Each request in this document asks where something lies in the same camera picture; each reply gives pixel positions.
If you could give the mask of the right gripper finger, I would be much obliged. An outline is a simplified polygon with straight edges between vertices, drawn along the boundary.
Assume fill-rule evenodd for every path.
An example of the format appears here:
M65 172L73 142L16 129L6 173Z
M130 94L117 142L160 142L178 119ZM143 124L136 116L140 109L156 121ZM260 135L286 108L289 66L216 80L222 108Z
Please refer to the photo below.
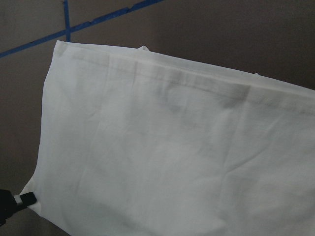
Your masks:
M13 198L16 202L17 209L26 209L28 206L36 203L36 197L33 192L28 192L22 195L14 195Z

